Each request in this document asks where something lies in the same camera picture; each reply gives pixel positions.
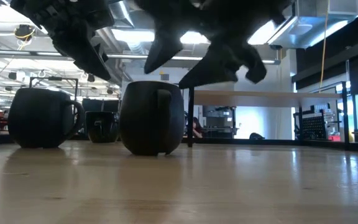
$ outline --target cable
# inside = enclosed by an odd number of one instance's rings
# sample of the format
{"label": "cable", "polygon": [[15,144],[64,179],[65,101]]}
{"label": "cable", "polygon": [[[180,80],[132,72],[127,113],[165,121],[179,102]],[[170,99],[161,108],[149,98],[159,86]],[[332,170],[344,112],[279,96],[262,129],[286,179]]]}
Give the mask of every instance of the cable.
{"label": "cable", "polygon": [[327,41],[327,23],[328,23],[328,11],[329,11],[329,0],[327,1],[327,12],[326,12],[326,24],[324,28],[324,44],[323,44],[323,59],[321,62],[321,78],[320,78],[320,89],[319,93],[321,93],[321,87],[323,86],[323,78],[324,78],[324,63],[326,60],[326,41]]}
{"label": "cable", "polygon": [[[17,50],[22,50],[24,46],[25,45],[23,43],[22,45],[19,46],[19,48]],[[5,68],[7,68],[9,66],[9,64],[13,61],[13,59],[14,59],[14,56],[12,56],[12,59],[5,65],[4,68],[2,68],[2,70],[0,71],[0,74],[5,70]]]}
{"label": "cable", "polygon": [[27,34],[27,35],[24,35],[24,36],[18,36],[18,35],[16,35],[16,30],[17,30],[17,28],[14,31],[15,37],[19,38],[19,39],[26,38],[25,41],[27,41],[27,38],[29,38],[35,32],[35,28],[34,28],[30,34]]}

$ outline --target white table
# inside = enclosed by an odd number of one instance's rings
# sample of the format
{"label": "white table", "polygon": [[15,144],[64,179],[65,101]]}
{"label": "white table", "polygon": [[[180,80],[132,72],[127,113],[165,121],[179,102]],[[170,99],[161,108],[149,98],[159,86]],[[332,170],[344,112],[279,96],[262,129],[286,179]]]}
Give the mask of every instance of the white table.
{"label": "white table", "polygon": [[[257,91],[189,91],[189,120],[193,120],[194,105],[208,106],[261,106],[261,107],[295,107],[299,108],[300,121],[302,107],[322,105],[344,96],[335,93],[285,93],[285,92],[257,92]],[[192,129],[188,128],[188,136],[192,137]],[[193,145],[193,138],[188,138],[188,145]]]}

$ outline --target wood grain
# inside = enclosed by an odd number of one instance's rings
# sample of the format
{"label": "wood grain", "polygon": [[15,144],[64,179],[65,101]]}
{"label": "wood grain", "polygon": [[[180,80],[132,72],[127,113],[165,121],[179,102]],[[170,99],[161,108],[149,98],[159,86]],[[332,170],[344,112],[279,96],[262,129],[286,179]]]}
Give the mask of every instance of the wood grain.
{"label": "wood grain", "polygon": [[0,223],[358,223],[358,153],[185,144],[0,145]]}

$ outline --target table leg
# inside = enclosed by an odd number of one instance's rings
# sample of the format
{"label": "table leg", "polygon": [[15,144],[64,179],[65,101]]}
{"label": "table leg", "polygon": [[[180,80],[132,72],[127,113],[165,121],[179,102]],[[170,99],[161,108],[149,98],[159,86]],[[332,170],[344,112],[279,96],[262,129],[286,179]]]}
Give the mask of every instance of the table leg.
{"label": "table leg", "polygon": [[303,144],[303,111],[302,107],[299,107],[299,141]]}
{"label": "table leg", "polygon": [[193,147],[194,87],[189,88],[189,117],[187,125],[187,146]]}

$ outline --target black mug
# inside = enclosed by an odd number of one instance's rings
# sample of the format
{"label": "black mug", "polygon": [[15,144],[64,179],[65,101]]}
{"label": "black mug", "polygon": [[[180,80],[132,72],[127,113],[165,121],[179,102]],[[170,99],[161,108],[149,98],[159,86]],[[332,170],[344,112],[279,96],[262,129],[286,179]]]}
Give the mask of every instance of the black mug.
{"label": "black mug", "polygon": [[[72,105],[78,112],[75,124]],[[84,120],[83,107],[66,93],[21,88],[12,102],[8,127],[21,147],[58,147],[81,128]]]}
{"label": "black mug", "polygon": [[156,81],[132,82],[121,102],[121,141],[133,154],[169,154],[183,137],[183,114],[183,98],[176,85]]}
{"label": "black mug", "polygon": [[115,142],[118,138],[117,113],[107,111],[86,112],[86,130],[93,143]]}

